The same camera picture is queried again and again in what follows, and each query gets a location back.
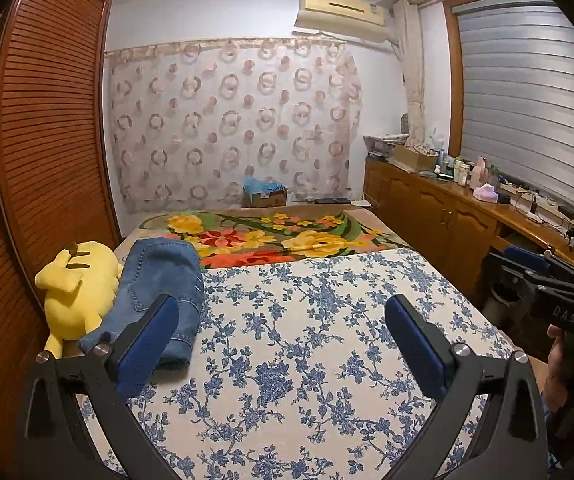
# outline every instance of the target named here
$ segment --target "person's hand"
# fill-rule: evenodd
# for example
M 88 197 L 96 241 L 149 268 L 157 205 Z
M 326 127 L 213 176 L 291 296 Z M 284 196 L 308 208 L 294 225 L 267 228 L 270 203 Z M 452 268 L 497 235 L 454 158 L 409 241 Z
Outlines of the person's hand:
M 549 358 L 547 360 L 547 381 L 543 392 L 545 403 L 552 412 L 556 412 L 566 402 L 567 389 L 564 379 L 561 377 L 563 365 L 563 330 L 554 325 L 549 325 L 547 335 L 555 338 Z

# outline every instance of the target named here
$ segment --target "wooden wardrobe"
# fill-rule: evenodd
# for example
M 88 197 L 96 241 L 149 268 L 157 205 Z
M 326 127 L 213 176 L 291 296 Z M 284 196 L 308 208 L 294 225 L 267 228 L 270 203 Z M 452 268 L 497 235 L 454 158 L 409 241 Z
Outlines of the wooden wardrobe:
M 111 0 L 14 0 L 0 16 L 0 476 L 16 478 L 28 362 L 47 329 L 34 275 L 71 241 L 119 242 L 101 81 Z

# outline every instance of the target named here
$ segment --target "metal screw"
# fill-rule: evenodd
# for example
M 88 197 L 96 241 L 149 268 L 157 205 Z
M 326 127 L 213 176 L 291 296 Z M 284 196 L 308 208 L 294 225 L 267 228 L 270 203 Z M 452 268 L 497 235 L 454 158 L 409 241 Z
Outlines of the metal screw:
M 513 358 L 516 359 L 516 361 L 518 361 L 519 363 L 525 364 L 527 361 L 529 361 L 529 357 L 525 352 L 516 352 L 513 355 Z
M 105 357 L 109 354 L 110 346 L 107 343 L 99 343 L 94 346 L 94 354 L 98 357 Z
M 464 343 L 455 344 L 453 346 L 453 351 L 456 352 L 456 355 L 459 355 L 460 357 L 467 357 L 469 354 L 471 354 L 471 348 L 469 348 Z
M 49 358 L 51 357 L 52 353 L 49 352 L 48 350 L 43 350 L 42 352 L 39 352 L 38 354 L 36 354 L 36 362 L 38 364 L 43 364 L 49 361 Z

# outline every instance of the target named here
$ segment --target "blue gripper pad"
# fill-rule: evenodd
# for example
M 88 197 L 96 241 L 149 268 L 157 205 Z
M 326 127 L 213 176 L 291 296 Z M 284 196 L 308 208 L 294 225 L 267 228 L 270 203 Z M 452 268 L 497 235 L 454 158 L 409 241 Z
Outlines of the blue gripper pad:
M 142 392 L 163 350 L 174 335 L 178 316 L 176 300 L 171 296 L 159 296 L 141 320 L 125 327 L 116 339 L 115 351 L 121 346 L 120 338 L 123 335 L 133 338 L 116 364 L 116 393 L 123 402 Z
M 402 294 L 385 303 L 385 323 L 423 395 L 442 400 L 454 369 L 449 341 Z
M 512 245 L 502 252 L 502 256 L 512 262 L 528 267 L 539 274 L 544 274 L 545 276 L 549 274 L 549 263 L 545 260 L 545 257 L 540 254 L 532 253 L 531 251 Z

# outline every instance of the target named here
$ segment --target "power strip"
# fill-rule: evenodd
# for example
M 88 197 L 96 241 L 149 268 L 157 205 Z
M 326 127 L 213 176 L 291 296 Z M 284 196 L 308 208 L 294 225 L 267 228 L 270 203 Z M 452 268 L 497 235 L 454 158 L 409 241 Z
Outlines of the power strip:
M 534 215 L 534 213 L 529 212 L 529 213 L 527 213 L 526 216 L 529 220 L 531 220 L 532 222 L 535 222 L 536 224 L 542 224 L 543 223 L 542 218 L 540 218 L 538 215 Z

